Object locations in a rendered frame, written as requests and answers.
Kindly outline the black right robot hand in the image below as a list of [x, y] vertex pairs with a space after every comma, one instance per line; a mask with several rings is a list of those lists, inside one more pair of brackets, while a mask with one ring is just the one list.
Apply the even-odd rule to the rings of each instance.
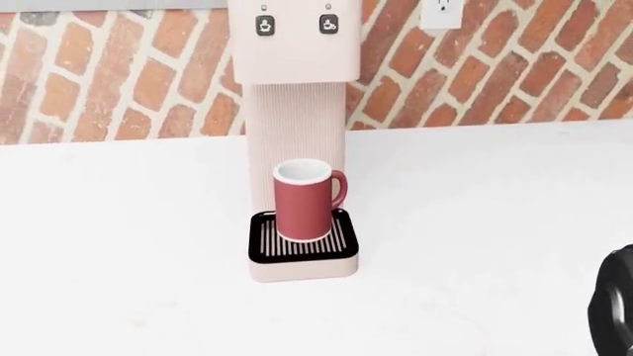
[[633, 244], [602, 261], [588, 305], [588, 325], [598, 356], [633, 356]]

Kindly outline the pale pink coffee machine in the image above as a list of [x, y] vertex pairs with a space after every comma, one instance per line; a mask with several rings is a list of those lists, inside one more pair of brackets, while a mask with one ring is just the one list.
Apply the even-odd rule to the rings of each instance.
[[[275, 213], [273, 169], [281, 162], [318, 159], [343, 172], [346, 85], [360, 76], [362, 0], [227, 0], [227, 10], [253, 215]], [[337, 34], [319, 31], [321, 14], [338, 16]], [[275, 18], [275, 35], [256, 34], [258, 15]], [[250, 260], [250, 275], [260, 282], [341, 278], [357, 269], [358, 254], [296, 263]]]

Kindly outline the black small cup button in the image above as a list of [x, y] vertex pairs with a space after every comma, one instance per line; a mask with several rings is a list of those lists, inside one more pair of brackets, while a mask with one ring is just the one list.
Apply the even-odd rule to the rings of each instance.
[[256, 34], [260, 37], [270, 37], [275, 35], [275, 18], [271, 15], [258, 15], [255, 17]]

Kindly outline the black slotted drip tray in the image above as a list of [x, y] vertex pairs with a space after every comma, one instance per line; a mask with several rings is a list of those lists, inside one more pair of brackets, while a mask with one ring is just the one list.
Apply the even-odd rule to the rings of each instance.
[[254, 263], [296, 263], [313, 260], [342, 260], [358, 254], [359, 245], [350, 215], [332, 212], [331, 231], [315, 242], [290, 242], [276, 230], [274, 212], [255, 214], [250, 220], [248, 257]]

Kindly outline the red ceramic mug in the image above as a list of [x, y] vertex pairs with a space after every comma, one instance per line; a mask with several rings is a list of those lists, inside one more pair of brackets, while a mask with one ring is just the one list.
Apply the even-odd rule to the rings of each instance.
[[330, 234], [348, 180], [321, 160], [290, 159], [273, 169], [273, 191], [277, 233], [291, 242], [313, 242]]

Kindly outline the white wall power outlet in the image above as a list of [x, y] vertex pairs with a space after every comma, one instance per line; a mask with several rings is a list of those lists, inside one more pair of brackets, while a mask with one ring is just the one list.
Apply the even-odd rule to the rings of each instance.
[[420, 23], [423, 30], [460, 29], [465, 0], [421, 0]]

